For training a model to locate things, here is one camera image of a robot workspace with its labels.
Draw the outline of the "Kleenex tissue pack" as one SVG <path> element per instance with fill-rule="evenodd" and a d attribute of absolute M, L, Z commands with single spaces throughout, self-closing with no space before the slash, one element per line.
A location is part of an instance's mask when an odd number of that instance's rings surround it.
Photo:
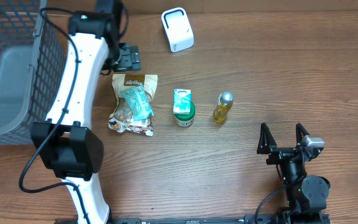
<path fill-rule="evenodd" d="M 191 111 L 191 90 L 174 89 L 173 113 L 189 115 Z"/>

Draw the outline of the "green lid white jar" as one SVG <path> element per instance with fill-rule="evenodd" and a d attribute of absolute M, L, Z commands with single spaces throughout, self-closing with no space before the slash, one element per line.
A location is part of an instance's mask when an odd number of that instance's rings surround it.
<path fill-rule="evenodd" d="M 176 124 L 180 127 L 189 127 L 195 120 L 196 108 L 193 102 L 190 103 L 189 114 L 174 114 Z"/>

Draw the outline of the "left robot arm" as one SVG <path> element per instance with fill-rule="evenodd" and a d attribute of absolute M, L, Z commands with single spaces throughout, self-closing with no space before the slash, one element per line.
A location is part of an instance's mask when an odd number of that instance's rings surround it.
<path fill-rule="evenodd" d="M 99 181 L 104 146 L 91 130 L 91 108 L 100 75 L 140 70 L 139 49 L 122 43 L 126 33 L 121 19 L 129 13 L 122 1 L 98 1 L 94 11 L 71 11 L 68 55 L 57 95 L 42 122 L 32 125 L 30 136 L 37 148 L 19 177 L 24 177 L 37 157 L 60 179 L 32 193 L 65 186 L 76 211 L 75 223 L 112 223 Z"/>

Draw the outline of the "teal snack packet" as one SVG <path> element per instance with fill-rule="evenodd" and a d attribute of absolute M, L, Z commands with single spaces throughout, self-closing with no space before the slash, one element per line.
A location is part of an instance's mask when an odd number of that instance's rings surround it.
<path fill-rule="evenodd" d="M 154 115 L 143 84 L 123 90 L 121 94 L 131 108 L 134 120 L 147 119 Z"/>

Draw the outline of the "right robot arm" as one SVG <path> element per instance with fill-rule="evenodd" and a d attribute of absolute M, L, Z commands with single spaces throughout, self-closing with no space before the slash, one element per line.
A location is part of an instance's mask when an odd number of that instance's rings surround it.
<path fill-rule="evenodd" d="M 279 208 L 276 214 L 270 215 L 263 223 L 330 223 L 328 215 L 322 214 L 327 207 L 327 197 L 331 184 L 328 179 L 308 175 L 305 163 L 317 158 L 324 149 L 324 141 L 319 136 L 312 136 L 302 124 L 296 125 L 296 145 L 278 147 L 269 127 L 262 123 L 257 154 L 266 154 L 266 164 L 276 167 L 283 187 L 266 196 L 258 205 L 254 223 L 260 223 L 260 209 L 270 198 L 280 192 L 287 196 L 287 206 Z"/>

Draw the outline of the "beige Pantree snack pouch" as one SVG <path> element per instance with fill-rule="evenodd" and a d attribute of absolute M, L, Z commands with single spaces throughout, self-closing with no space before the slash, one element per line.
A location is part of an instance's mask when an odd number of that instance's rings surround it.
<path fill-rule="evenodd" d="M 152 106 L 152 100 L 158 85 L 157 75 L 114 74 L 112 76 L 112 87 L 117 99 L 117 105 L 109 116 L 108 126 L 119 133 L 128 131 L 145 136 L 153 136 L 154 131 L 151 121 L 153 116 L 149 116 L 147 119 L 134 120 L 132 118 L 132 110 L 121 94 L 121 91 L 138 86 L 139 84 L 143 84 L 147 100 Z"/>

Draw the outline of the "yellow Vim liquid bottle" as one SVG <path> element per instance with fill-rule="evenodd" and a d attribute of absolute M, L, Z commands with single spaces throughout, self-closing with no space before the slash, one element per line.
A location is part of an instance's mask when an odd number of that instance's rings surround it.
<path fill-rule="evenodd" d="M 216 108 L 214 109 L 213 119 L 217 123 L 225 123 L 228 112 L 232 108 L 234 95 L 230 91 L 224 91 L 218 97 Z"/>

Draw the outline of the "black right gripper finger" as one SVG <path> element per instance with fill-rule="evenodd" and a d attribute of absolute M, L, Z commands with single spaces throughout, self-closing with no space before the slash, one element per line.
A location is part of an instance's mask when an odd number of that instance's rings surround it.
<path fill-rule="evenodd" d="M 257 154 L 271 154 L 277 148 L 269 127 L 266 123 L 262 123 L 260 127 L 260 138 L 257 146 Z"/>
<path fill-rule="evenodd" d="M 305 146 L 309 138 L 309 133 L 301 123 L 296 124 L 296 147 Z"/>

